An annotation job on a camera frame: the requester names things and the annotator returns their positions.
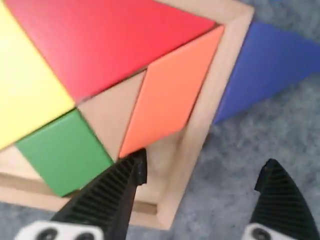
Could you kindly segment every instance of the blue tangram piece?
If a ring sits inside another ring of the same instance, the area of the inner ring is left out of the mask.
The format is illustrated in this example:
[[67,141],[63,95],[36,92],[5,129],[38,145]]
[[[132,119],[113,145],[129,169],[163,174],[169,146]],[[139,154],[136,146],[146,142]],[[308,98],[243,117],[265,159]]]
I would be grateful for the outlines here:
[[313,73],[320,73],[319,44],[296,33],[253,22],[213,122],[246,110]]

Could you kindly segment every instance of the green tangram piece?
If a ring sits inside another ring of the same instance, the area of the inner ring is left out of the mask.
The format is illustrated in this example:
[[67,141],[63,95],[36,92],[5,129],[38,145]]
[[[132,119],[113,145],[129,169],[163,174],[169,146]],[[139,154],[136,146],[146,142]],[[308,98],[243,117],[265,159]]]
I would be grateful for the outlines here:
[[113,163],[77,110],[31,133],[16,146],[60,196],[85,186]]

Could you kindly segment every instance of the wooden tangram piece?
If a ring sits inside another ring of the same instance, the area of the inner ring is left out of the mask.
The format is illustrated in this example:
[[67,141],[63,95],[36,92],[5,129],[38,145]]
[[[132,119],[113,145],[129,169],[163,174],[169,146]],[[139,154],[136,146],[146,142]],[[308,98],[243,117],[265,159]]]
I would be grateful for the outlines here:
[[148,66],[120,157],[185,126],[223,31],[219,26]]
[[77,110],[24,137],[16,146],[59,196],[82,188],[113,163]]
[[14,145],[0,151],[0,173],[19,178],[41,180],[39,174]]
[[153,0],[5,2],[77,103],[215,25]]
[[315,73],[320,73],[318,43],[270,24],[253,22],[214,123],[244,111]]
[[0,1],[0,150],[74,102]]
[[81,103],[79,110],[115,162],[146,71]]

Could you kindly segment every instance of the wooden tray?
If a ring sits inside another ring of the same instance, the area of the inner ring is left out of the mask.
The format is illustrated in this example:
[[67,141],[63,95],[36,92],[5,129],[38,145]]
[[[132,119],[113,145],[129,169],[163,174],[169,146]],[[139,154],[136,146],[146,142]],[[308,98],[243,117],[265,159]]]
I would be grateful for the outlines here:
[[[225,25],[187,126],[147,147],[148,183],[138,188],[130,223],[171,227],[253,17],[252,7],[233,0],[160,0]],[[58,211],[70,198],[54,195],[15,147],[0,159],[0,201]]]

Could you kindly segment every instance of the carpet floor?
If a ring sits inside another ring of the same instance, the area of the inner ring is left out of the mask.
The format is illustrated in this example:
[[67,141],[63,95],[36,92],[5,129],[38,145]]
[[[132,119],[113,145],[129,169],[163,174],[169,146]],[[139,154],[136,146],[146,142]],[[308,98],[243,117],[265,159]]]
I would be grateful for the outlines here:
[[[320,0],[242,2],[255,6],[256,19],[320,43]],[[320,74],[211,126],[171,230],[130,226],[127,239],[239,240],[269,158],[292,176],[320,229]],[[0,202],[0,239],[12,240],[21,227],[52,215]]]

